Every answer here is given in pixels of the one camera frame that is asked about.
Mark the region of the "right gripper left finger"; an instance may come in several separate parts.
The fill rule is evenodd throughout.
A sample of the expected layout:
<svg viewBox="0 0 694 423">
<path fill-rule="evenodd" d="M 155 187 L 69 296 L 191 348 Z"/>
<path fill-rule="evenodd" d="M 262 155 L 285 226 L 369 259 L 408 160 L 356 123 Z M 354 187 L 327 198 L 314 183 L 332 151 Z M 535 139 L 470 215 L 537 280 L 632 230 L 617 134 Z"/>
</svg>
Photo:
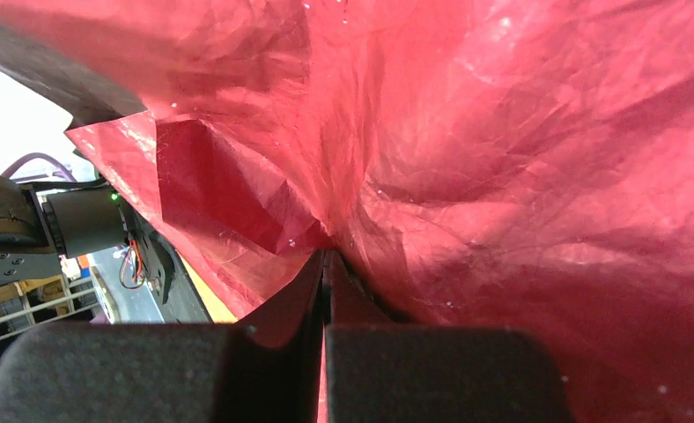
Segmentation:
<svg viewBox="0 0 694 423">
<path fill-rule="evenodd" d="M 0 422 L 313 422 L 316 252 L 236 323 L 49 323 L 0 360 Z"/>
</svg>

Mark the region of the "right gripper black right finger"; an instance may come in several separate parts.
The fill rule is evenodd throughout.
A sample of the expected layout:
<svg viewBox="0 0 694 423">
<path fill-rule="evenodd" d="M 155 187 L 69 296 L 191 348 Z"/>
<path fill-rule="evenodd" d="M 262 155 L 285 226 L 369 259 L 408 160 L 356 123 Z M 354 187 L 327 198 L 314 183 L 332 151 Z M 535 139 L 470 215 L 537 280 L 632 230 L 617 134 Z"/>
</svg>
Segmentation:
<svg viewBox="0 0 694 423">
<path fill-rule="evenodd" d="M 332 422 L 571 422 L 547 349 L 505 328 L 393 322 L 336 252 L 323 272 Z"/>
</svg>

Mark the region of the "dark red wrapping paper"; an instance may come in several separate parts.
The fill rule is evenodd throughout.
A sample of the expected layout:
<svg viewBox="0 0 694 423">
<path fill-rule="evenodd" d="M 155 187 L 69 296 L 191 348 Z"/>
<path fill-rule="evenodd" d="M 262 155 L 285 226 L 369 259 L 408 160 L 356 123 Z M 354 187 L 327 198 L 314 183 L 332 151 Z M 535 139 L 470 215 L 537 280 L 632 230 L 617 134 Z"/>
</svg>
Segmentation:
<svg viewBox="0 0 694 423">
<path fill-rule="evenodd" d="M 0 1 L 139 99 L 70 139 L 235 315 L 319 248 L 694 422 L 694 1 Z"/>
</svg>

